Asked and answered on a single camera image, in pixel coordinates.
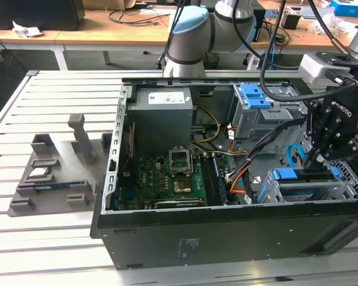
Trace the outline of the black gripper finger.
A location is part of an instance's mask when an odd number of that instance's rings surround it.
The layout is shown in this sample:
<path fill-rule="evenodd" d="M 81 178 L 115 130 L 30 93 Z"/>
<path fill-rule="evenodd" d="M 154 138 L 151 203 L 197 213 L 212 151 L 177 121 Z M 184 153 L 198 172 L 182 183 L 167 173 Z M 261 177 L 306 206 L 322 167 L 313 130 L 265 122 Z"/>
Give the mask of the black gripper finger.
<path fill-rule="evenodd" d="M 321 141 L 320 103 L 312 100 L 308 103 L 307 135 L 310 137 L 311 148 L 305 157 L 303 164 L 305 169 L 322 169 L 324 157 L 323 143 Z"/>
<path fill-rule="evenodd" d="M 358 155 L 358 139 L 333 140 L 325 148 L 319 148 L 316 161 L 321 163 L 335 160 L 348 160 Z"/>

